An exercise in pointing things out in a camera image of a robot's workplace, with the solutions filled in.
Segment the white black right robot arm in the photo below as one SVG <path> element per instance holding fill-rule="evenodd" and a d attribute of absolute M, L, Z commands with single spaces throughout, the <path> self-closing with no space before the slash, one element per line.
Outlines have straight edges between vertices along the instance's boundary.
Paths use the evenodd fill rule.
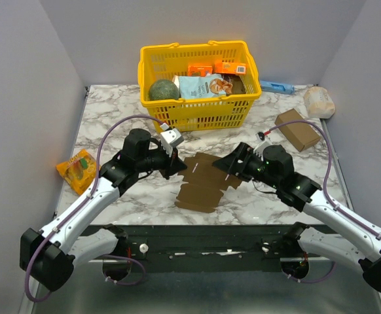
<path fill-rule="evenodd" d="M 347 209 L 324 187 L 294 170 L 293 158 L 281 145 L 240 143 L 213 167 L 242 181 L 257 181 L 272 187 L 284 204 L 330 227 L 337 235 L 326 236 L 312 227 L 282 240 L 283 251 L 297 256 L 313 253 L 362 274 L 365 282 L 381 293 L 381 227 Z"/>

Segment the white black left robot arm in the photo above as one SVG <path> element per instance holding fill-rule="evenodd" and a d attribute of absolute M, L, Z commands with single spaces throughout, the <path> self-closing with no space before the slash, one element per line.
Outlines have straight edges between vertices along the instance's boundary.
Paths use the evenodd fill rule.
<path fill-rule="evenodd" d="M 79 264 L 108 254 L 120 258 L 127 235 L 106 226 L 81 239 L 90 223 L 139 180 L 159 171 L 165 179 L 185 170 L 177 146 L 183 136 L 176 128 L 162 125 L 159 139 L 144 129 L 132 129 L 122 149 L 104 163 L 86 191 L 59 217 L 39 231 L 27 229 L 20 238 L 20 267 L 25 281 L 34 278 L 48 291 L 61 288 Z"/>

